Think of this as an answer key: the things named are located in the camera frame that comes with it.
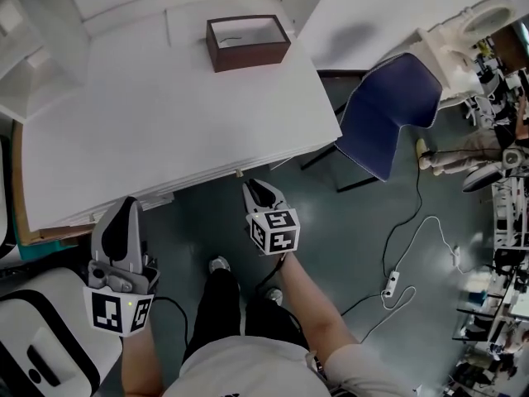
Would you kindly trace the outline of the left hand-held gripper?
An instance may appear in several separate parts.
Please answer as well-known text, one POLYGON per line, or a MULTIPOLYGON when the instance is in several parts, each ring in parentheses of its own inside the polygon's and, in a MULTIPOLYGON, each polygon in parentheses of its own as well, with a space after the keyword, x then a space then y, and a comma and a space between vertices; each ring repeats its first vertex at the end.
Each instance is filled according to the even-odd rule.
POLYGON ((94 260, 88 263, 88 284, 83 287, 88 321, 92 328, 119 337, 145 328, 160 278, 157 260, 150 257, 142 271, 141 217, 135 198, 120 198, 92 233, 94 260), (120 269, 107 264, 111 262, 120 269))

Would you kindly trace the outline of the person's left forearm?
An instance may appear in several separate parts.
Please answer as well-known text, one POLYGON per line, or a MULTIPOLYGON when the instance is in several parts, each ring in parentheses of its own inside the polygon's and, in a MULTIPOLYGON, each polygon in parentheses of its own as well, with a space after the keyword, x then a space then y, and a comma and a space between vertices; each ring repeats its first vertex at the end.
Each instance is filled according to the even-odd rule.
POLYGON ((164 393, 160 362, 150 323, 123 339, 122 388, 125 397, 161 397, 164 393))

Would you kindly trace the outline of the person's right forearm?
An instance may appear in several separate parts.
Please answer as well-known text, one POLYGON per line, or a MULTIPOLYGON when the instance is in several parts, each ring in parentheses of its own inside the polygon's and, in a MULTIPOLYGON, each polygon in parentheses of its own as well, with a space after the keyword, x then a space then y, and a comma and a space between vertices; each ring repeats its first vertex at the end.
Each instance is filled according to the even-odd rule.
POLYGON ((279 275, 284 296, 300 323, 309 349, 316 353, 323 366, 343 347, 359 344, 336 306, 292 252, 285 255, 279 275))

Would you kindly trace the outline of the white desk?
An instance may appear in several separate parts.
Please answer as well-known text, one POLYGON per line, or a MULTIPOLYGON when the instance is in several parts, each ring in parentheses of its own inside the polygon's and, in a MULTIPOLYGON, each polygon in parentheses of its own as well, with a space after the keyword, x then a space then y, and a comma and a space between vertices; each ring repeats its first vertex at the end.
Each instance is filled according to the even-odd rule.
POLYGON ((284 17, 275 0, 213 0, 96 37, 85 85, 23 127, 30 229, 83 222, 127 195, 186 188, 338 138, 299 41, 277 65, 214 71, 207 21, 255 14, 284 17))

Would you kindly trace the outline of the teal flat board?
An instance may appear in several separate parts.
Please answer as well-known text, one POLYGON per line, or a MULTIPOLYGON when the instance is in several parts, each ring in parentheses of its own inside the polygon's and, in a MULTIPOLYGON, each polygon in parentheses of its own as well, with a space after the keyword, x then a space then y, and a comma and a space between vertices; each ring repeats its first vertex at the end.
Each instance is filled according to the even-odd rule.
POLYGON ((74 245, 65 245, 60 241, 38 243, 29 246, 17 245, 20 258, 23 262, 36 261, 59 251, 73 248, 74 245))

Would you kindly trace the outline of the white and black mobile robot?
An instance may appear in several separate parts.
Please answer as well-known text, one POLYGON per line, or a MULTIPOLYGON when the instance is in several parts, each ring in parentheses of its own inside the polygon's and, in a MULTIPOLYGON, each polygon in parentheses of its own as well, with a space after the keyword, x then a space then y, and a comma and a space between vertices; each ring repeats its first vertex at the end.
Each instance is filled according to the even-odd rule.
POLYGON ((93 328, 83 280, 48 270, 0 296, 0 395, 93 397, 122 353, 93 328))
POLYGON ((0 135, 0 260, 17 246, 12 206, 10 141, 5 136, 0 135))

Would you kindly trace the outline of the flat cardboard box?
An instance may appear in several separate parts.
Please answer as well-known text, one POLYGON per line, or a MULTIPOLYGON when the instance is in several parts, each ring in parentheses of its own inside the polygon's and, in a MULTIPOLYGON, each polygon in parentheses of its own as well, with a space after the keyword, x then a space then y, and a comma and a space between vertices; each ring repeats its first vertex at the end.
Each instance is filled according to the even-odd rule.
POLYGON ((23 246, 33 246, 56 241, 76 243, 78 237, 88 235, 93 231, 93 224, 85 224, 73 227, 52 227, 37 231, 30 230, 28 217, 26 214, 22 180, 22 133, 23 125, 14 121, 11 139, 12 199, 14 220, 19 241, 23 246))

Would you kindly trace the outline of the person's black trousers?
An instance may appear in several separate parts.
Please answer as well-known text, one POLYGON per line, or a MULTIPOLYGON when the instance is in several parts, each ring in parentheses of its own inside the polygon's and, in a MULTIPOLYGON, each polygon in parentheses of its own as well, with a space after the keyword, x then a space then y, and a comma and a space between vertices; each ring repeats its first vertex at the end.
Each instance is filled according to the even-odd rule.
POLYGON ((262 337, 309 348, 288 310, 265 297, 256 297, 248 303, 245 331, 241 332, 240 291, 236 277, 229 270, 217 269, 207 278, 193 336, 183 358, 187 360, 200 348, 227 337, 262 337))

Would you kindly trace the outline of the brown wooden box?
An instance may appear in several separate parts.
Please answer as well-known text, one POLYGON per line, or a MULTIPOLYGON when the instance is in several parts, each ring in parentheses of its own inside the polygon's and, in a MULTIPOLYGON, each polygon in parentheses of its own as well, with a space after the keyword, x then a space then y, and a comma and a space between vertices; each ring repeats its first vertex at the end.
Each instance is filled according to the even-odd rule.
POLYGON ((207 21, 206 44, 215 72, 276 65, 291 40, 275 15, 223 17, 207 21))

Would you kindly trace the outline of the blue chair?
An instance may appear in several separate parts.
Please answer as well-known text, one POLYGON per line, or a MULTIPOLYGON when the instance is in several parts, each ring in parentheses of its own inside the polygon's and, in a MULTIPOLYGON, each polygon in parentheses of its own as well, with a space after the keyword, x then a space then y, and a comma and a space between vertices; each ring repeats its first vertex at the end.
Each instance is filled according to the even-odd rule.
POLYGON ((415 55, 402 53, 384 60, 363 76, 347 102, 335 110, 341 117, 341 136, 302 169, 339 152, 369 173, 368 179, 339 188, 339 193, 387 181, 401 129, 431 127, 441 94, 441 83, 415 55))

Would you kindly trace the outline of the white power strip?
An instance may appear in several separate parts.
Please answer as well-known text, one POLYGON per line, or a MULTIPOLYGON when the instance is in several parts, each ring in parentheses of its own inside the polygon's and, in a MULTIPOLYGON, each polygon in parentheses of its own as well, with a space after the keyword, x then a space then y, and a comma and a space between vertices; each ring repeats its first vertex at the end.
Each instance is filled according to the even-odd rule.
POLYGON ((381 292, 383 298, 392 298, 397 287, 398 279, 400 273, 396 270, 392 270, 389 275, 385 285, 384 290, 381 292))

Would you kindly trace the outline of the person's white shirt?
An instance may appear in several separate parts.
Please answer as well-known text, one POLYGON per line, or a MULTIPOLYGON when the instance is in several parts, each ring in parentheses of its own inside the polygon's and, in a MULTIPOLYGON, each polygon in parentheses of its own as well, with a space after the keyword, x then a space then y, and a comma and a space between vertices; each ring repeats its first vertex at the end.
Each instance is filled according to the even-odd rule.
POLYGON ((334 351, 321 375, 312 361, 289 342, 228 337, 194 352, 163 397, 415 397, 360 344, 334 351))

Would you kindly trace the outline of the dark round seat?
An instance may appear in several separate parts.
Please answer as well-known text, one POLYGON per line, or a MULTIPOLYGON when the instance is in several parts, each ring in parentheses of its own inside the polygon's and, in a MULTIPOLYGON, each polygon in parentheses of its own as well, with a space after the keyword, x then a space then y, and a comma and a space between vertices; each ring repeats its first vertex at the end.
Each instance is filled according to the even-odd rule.
POLYGON ((503 178, 503 171, 496 165, 483 166, 468 174, 462 184, 462 192, 470 194, 479 191, 503 178))

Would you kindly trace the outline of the white shelf hutch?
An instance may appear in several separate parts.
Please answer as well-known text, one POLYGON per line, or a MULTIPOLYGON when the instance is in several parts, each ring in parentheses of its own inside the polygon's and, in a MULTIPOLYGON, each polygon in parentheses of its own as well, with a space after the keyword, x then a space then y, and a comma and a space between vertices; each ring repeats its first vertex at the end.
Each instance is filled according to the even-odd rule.
POLYGON ((298 42, 279 66, 213 72, 207 20, 242 15, 290 27, 278 0, 0 0, 0 114, 112 128, 333 128, 298 42))

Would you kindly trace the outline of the white workbench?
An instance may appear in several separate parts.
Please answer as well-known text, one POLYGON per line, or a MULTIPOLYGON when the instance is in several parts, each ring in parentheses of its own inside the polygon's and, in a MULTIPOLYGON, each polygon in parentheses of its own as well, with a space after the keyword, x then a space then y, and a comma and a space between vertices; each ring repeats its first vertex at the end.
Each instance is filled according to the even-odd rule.
POLYGON ((494 249, 529 251, 529 179, 492 184, 494 249))

